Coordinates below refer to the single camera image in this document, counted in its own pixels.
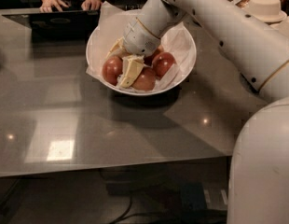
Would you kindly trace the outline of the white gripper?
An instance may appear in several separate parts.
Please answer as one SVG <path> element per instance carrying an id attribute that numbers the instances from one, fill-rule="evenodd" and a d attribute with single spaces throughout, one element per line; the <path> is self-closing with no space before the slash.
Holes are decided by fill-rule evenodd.
<path id="1" fill-rule="evenodd" d="M 137 17 L 131 19 L 124 29 L 123 37 L 114 43 L 106 55 L 106 58 L 124 57 L 122 75 L 117 85 L 121 88 L 130 87 L 145 67 L 144 57 L 139 55 L 151 56 L 159 45 L 160 39 L 155 37 Z"/>

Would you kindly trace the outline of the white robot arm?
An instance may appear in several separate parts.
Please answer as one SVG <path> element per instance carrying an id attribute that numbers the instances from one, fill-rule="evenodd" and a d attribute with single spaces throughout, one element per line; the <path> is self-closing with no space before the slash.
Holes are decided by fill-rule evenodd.
<path id="1" fill-rule="evenodd" d="M 289 224 L 289 38 L 228 0 L 147 0 L 124 30 L 149 56 L 189 14 L 268 105 L 241 129 L 230 166 L 227 224 Z"/>

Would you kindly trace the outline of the person's left hand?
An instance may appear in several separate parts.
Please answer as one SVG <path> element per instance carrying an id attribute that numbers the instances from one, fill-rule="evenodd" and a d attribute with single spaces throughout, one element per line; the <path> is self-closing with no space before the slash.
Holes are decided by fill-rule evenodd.
<path id="1" fill-rule="evenodd" d="M 101 0 L 85 0 L 81 8 L 83 10 L 98 10 L 102 4 Z"/>

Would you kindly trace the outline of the person's right hand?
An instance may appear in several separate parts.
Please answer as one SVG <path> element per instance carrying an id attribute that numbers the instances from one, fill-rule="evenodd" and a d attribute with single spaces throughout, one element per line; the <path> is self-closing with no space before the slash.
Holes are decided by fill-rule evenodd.
<path id="1" fill-rule="evenodd" d="M 68 5 L 62 0 L 41 0 L 42 5 L 40 7 L 41 12 L 52 12 L 54 9 L 62 11 Z"/>

